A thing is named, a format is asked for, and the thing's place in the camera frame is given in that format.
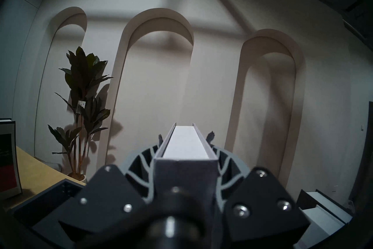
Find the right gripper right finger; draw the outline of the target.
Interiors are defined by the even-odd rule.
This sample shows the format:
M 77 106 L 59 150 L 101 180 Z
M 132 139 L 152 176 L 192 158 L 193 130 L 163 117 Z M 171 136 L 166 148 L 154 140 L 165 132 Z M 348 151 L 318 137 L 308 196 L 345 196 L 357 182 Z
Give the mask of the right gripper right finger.
M 218 158 L 210 247 L 293 247 L 310 221 L 276 177 L 248 169 L 238 157 L 207 143 Z

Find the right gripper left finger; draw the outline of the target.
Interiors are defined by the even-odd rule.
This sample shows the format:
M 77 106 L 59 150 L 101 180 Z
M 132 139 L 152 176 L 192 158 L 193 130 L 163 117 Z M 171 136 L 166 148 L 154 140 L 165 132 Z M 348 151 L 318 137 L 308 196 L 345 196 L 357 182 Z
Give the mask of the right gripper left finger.
M 124 165 L 100 168 L 63 206 L 58 223 L 72 241 L 80 241 L 126 218 L 154 198 L 153 158 L 162 144 L 132 154 Z

